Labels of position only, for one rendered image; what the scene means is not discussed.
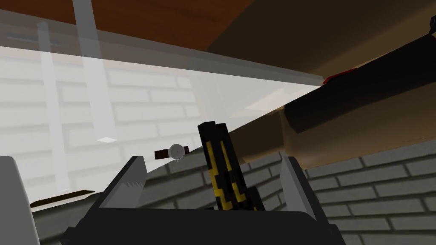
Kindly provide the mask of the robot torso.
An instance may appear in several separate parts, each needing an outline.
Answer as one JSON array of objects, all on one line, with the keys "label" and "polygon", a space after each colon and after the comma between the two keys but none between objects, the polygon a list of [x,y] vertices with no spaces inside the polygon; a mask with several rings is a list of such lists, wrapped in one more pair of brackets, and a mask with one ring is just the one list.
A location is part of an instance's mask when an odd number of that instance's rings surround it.
[{"label": "robot torso", "polygon": [[10,156],[0,156],[0,245],[40,245],[28,196]]}]

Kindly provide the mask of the tan and black furniture piece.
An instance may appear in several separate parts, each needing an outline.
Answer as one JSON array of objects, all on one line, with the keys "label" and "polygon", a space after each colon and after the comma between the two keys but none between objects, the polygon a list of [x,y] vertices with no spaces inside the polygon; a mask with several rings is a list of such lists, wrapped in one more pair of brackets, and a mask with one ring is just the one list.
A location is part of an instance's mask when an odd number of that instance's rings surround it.
[{"label": "tan and black furniture piece", "polygon": [[436,140],[436,36],[427,34],[230,134],[238,159],[302,168]]}]

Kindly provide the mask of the small red object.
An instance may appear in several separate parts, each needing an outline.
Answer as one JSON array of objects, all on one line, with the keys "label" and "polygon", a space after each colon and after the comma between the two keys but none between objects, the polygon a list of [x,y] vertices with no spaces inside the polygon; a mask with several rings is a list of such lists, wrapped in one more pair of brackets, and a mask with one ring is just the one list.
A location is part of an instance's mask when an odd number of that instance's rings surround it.
[{"label": "small red object", "polygon": [[343,76],[343,75],[345,75],[345,74],[348,74],[348,73],[352,72],[353,70],[355,70],[355,68],[349,69],[349,70],[347,70],[347,71],[344,71],[344,72],[341,72],[341,73],[338,73],[338,74],[331,75],[330,77],[328,77],[328,78],[323,82],[323,85],[325,85],[325,84],[327,84],[327,83],[329,83],[329,82],[331,82],[331,81],[333,81],[333,80],[339,78],[340,76]]}]

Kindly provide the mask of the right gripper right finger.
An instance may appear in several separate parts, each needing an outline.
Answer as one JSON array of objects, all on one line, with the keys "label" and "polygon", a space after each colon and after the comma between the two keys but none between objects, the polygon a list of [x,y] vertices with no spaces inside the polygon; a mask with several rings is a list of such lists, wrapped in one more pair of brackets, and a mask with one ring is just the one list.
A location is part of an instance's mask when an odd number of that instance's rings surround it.
[{"label": "right gripper right finger", "polygon": [[305,212],[320,223],[328,223],[320,202],[296,158],[282,157],[280,180],[288,211]]}]

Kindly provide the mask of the black and yellow book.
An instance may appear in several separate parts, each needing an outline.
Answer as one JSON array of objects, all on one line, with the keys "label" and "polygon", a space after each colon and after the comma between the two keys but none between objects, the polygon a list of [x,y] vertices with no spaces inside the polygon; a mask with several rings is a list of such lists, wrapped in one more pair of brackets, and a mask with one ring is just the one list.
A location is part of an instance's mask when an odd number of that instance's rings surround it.
[{"label": "black and yellow book", "polygon": [[226,124],[198,125],[218,210],[264,211],[255,186],[247,187]]}]

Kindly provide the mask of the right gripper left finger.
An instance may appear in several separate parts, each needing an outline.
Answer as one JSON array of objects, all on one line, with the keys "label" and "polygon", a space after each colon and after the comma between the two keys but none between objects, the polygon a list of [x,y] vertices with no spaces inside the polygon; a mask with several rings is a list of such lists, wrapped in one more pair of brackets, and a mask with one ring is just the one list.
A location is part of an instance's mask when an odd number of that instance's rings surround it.
[{"label": "right gripper left finger", "polygon": [[132,156],[91,206],[98,208],[136,208],[147,180],[142,156]]}]

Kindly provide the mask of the dark brown flat slab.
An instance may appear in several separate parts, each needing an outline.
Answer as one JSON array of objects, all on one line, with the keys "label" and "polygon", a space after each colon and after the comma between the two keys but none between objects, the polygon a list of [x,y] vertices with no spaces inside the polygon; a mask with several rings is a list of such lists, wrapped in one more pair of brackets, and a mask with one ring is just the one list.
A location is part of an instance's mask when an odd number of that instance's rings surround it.
[{"label": "dark brown flat slab", "polygon": [[47,205],[47,204],[54,203],[54,202],[60,202],[63,200],[74,198],[74,197],[78,197],[78,196],[82,196],[82,195],[86,195],[86,194],[92,194],[94,192],[95,191],[80,190],[80,191],[75,191],[75,192],[71,192],[71,193],[67,193],[67,194],[62,194],[59,196],[54,196],[54,197],[50,197],[50,198],[46,198],[46,199],[42,199],[42,200],[38,200],[36,202],[33,202],[32,204],[30,204],[30,208],[35,208],[35,207]]}]

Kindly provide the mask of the white table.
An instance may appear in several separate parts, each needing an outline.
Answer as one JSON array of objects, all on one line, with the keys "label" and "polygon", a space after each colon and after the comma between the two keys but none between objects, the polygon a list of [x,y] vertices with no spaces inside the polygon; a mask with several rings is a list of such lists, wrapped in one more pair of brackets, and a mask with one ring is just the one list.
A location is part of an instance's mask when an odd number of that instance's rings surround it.
[{"label": "white table", "polygon": [[230,131],[318,88],[322,77],[229,64],[204,72],[0,47],[0,155],[15,159],[28,201],[101,192],[132,156],[155,175],[197,169],[197,126]]}]

